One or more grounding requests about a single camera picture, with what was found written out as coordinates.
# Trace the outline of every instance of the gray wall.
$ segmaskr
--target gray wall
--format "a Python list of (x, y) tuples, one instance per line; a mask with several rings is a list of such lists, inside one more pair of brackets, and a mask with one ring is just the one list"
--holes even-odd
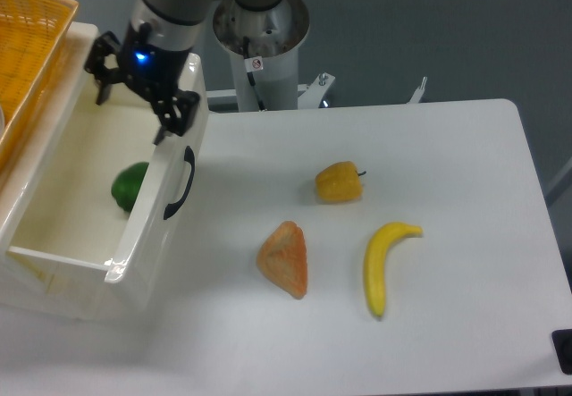
[[(133, 0), (79, 1), (79, 21), (123, 33)], [(334, 74), (335, 105), (406, 102), (426, 75), (430, 101), (514, 101), (542, 184), (572, 156), (572, 0), (304, 1), (312, 26), (300, 82)], [(210, 30), (199, 53), (207, 88), (231, 88)], [(565, 198), (553, 217), (572, 254), (571, 207)]]

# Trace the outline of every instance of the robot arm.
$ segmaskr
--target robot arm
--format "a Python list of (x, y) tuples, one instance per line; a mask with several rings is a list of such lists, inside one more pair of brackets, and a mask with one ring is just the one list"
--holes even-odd
[[(125, 83), (151, 104), (158, 117), (162, 128), (156, 144), (166, 131), (184, 134), (200, 98), (192, 91), (180, 90), (179, 77), (213, 1), (137, 0), (123, 43), (106, 32), (96, 40), (86, 61), (86, 71), (99, 85), (97, 103), (107, 100), (113, 84)], [(224, 0), (214, 23), (215, 35), (232, 55), (268, 58), (265, 73), (256, 76), (233, 65), (239, 106), (242, 102), (243, 107), (254, 108), (258, 102), (262, 109), (261, 92), (269, 109), (295, 108), (297, 51), (293, 52), (296, 63), (288, 64), (294, 70), (284, 69), (285, 59), (275, 57), (296, 48), (307, 34), (309, 19), (301, 0)], [(105, 66), (109, 55), (115, 55), (117, 68)], [(293, 73), (285, 76), (285, 70)], [(287, 99), (284, 90), (289, 91)]]
[[(213, 0), (137, 0), (123, 43), (106, 32), (92, 46), (85, 69), (99, 86), (103, 104), (116, 83), (148, 101), (166, 131), (182, 135), (193, 121), (199, 96), (178, 88), (179, 77)], [(115, 55), (117, 67), (105, 67)]]

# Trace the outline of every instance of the white cylinder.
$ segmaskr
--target white cylinder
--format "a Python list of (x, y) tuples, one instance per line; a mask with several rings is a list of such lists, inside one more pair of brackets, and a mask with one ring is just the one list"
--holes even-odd
[[(248, 81), (245, 60), (242, 55), (228, 51), (231, 58), (232, 79), (236, 88), (240, 112), (257, 112), (257, 96)], [(298, 108), (298, 48), (289, 52), (261, 58), (263, 70), (252, 72), (257, 93), (267, 110), (292, 110)]]

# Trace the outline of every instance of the yellow bell pepper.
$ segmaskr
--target yellow bell pepper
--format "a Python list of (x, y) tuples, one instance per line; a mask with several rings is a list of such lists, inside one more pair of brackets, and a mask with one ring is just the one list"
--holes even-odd
[(363, 188), (359, 177), (365, 173), (358, 173), (356, 165), (350, 161), (328, 166), (315, 177), (318, 197), (328, 202), (351, 201), (361, 197)]

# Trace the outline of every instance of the white plastic bin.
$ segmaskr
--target white plastic bin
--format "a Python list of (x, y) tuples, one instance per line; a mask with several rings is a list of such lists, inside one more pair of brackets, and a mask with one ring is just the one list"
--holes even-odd
[[(71, 34), (78, 33), (75, 27)], [(94, 30), (82, 33), (90, 45)], [(83, 65), (85, 55), (76, 59)], [(191, 164), (185, 158), (189, 148), (198, 156), (208, 106), (200, 59), (190, 55), (180, 87), (201, 96), (195, 121), (184, 136), (166, 137), (155, 147), (159, 122), (148, 103), (115, 86), (111, 99), (98, 106), (93, 82), (83, 87), (74, 81), (81, 93), (71, 115), (60, 111), (52, 136), (34, 144), (40, 119), (30, 137), (29, 146), (36, 149), (24, 149), (16, 165), (27, 199), (14, 201), (12, 217), (4, 219), (0, 232), (0, 243), (9, 246), (0, 262), (0, 302), (94, 318), (146, 305), (181, 215), (165, 220), (164, 209), (181, 198), (188, 183)], [(34, 164), (38, 153), (42, 158)], [(140, 161), (149, 167), (127, 214), (115, 204), (111, 185), (123, 168)], [(27, 171), (19, 174), (18, 165)], [(10, 182), (16, 182), (12, 174), (9, 188)]]

